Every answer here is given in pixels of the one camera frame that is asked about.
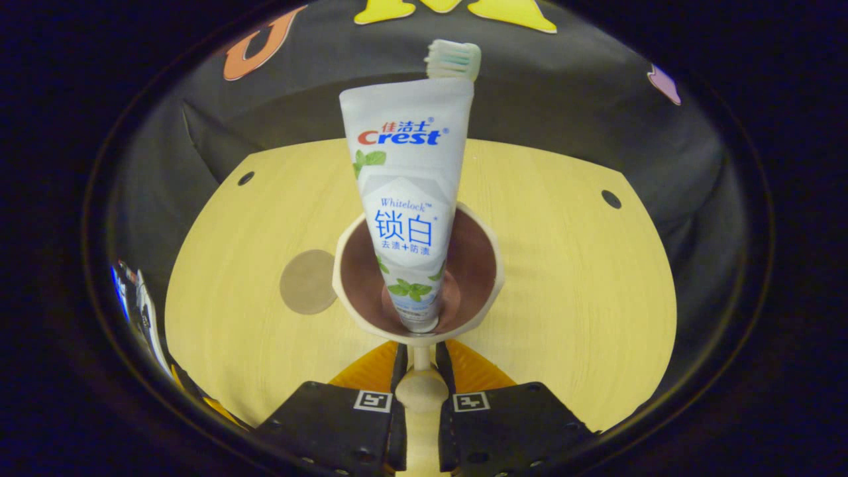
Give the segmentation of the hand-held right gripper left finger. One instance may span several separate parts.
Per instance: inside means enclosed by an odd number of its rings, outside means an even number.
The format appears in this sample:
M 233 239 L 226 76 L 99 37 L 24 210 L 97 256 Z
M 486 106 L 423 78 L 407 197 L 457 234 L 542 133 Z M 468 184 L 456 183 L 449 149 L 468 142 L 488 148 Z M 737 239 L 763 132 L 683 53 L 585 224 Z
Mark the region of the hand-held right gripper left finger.
M 378 345 L 330 382 L 300 384 L 255 435 L 291 456 L 297 477 L 395 477 L 407 464 L 394 395 L 406 364 L 405 345 Z

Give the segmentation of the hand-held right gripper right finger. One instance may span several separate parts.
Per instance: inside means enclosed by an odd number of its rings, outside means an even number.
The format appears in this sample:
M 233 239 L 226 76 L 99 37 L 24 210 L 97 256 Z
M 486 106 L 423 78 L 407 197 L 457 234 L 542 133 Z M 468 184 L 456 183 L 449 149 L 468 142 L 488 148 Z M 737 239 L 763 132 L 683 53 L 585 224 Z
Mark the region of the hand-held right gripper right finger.
M 543 383 L 519 384 L 457 339 L 437 345 L 449 388 L 441 408 L 439 465 L 451 474 L 545 474 L 597 440 Z

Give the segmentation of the beige cup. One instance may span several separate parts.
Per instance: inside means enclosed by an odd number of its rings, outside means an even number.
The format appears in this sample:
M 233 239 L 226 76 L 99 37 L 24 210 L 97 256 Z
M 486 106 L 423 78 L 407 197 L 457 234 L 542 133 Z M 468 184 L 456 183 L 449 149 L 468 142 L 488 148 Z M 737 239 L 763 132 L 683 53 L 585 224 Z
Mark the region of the beige cup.
M 484 322 L 505 284 L 496 234 L 464 203 L 458 203 L 437 301 L 437 326 L 415 335 L 403 328 L 378 268 L 366 221 L 355 221 L 337 244 L 333 287 L 364 331 L 405 345 L 407 366 L 394 393 L 408 413 L 441 411 L 449 388 L 437 371 L 437 345 L 457 339 Z

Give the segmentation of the brown round coaster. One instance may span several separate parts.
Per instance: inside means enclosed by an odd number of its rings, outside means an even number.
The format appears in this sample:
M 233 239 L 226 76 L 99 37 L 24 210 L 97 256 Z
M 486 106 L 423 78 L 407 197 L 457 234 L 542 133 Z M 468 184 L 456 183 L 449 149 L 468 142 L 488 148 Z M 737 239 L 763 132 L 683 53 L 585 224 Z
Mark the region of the brown round coaster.
M 282 301 L 297 314 L 312 316 L 336 302 L 333 269 L 335 257 L 326 250 L 303 251 L 297 254 L 282 271 L 279 291 Z

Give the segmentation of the white toothpaste tube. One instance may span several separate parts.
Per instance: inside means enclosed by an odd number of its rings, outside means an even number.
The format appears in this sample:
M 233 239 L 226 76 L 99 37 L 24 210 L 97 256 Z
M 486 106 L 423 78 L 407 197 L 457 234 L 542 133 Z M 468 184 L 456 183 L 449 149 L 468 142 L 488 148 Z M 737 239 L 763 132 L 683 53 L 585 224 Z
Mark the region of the white toothpaste tube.
M 432 333 L 441 297 L 474 83 L 418 79 L 342 91 L 364 218 L 403 328 Z

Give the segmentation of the white toothbrush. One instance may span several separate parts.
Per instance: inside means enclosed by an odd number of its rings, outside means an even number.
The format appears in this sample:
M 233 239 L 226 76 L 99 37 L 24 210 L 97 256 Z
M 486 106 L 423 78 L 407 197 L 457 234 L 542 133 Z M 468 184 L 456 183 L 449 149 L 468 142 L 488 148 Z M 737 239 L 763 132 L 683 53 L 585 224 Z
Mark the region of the white toothbrush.
M 427 49 L 427 79 L 462 78 L 471 82 L 478 79 L 482 51 L 473 43 L 433 40 Z

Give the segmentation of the computer monitor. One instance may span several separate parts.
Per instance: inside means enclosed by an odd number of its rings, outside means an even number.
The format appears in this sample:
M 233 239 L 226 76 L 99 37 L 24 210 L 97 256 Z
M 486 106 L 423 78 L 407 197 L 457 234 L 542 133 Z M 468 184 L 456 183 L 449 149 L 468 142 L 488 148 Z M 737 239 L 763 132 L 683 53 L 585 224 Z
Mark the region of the computer monitor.
M 125 320 L 131 324 L 133 323 L 133 310 L 136 305 L 133 297 L 135 287 L 131 284 L 129 278 L 127 278 L 127 266 L 125 266 L 124 262 L 118 260 L 118 262 L 112 264 L 111 272 L 115 293 L 118 296 L 119 304 L 121 304 L 123 315 L 125 316 Z

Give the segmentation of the black backdrop cloth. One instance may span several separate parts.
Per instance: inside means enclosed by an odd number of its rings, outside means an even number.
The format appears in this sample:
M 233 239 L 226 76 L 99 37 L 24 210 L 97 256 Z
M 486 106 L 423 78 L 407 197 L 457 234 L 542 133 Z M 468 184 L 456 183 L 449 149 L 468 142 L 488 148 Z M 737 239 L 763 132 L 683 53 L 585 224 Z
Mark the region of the black backdrop cloth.
M 340 91 L 420 78 L 430 40 L 479 44 L 470 136 L 572 155 L 623 173 L 644 203 L 676 289 L 678 330 L 658 387 L 712 352 L 751 227 L 736 157 L 688 85 L 570 10 L 556 33 L 467 11 L 357 25 L 363 0 L 272 13 L 159 93 L 119 149 L 106 215 L 110 258 L 145 272 L 158 305 L 179 247 L 251 153 L 341 138 Z

